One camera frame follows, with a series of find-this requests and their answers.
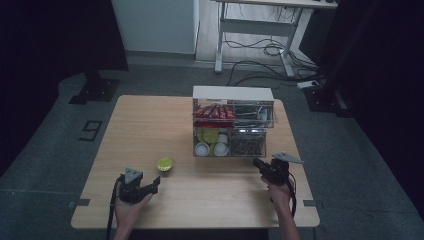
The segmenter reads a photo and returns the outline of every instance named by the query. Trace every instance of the wall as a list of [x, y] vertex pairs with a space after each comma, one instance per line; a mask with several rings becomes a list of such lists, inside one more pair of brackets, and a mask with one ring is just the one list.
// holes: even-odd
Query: wall
[[194, 54], [199, 0], [112, 0], [127, 51]]

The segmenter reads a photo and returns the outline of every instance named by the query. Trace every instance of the black curtain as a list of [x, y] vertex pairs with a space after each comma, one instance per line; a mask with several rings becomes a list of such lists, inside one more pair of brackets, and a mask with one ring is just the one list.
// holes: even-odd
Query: black curtain
[[0, 174], [86, 70], [128, 70], [110, 0], [0, 1]]
[[342, 1], [321, 59], [422, 217], [423, 2]]

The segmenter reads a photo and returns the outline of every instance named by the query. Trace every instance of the tabletop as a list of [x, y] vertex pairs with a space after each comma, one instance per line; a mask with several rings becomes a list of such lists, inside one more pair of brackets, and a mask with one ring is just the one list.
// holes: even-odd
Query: tabletop
[[257, 5], [273, 5], [286, 7], [303, 7], [303, 8], [337, 8], [335, 1], [327, 3], [325, 0], [213, 0], [223, 3], [241, 3], [241, 4], [257, 4]]
[[[113, 185], [126, 167], [144, 174], [141, 186], [161, 176], [159, 192], [143, 209], [136, 229], [268, 228], [278, 221], [266, 185], [250, 158], [193, 156], [191, 97], [121, 96], [107, 126], [81, 199], [74, 228], [106, 228]], [[267, 157], [285, 151], [299, 153], [284, 105], [275, 100], [278, 122], [267, 130]], [[169, 172], [160, 172], [156, 162], [171, 157]], [[317, 210], [305, 206], [313, 200], [303, 165], [290, 163], [297, 182], [299, 227], [319, 224]]]

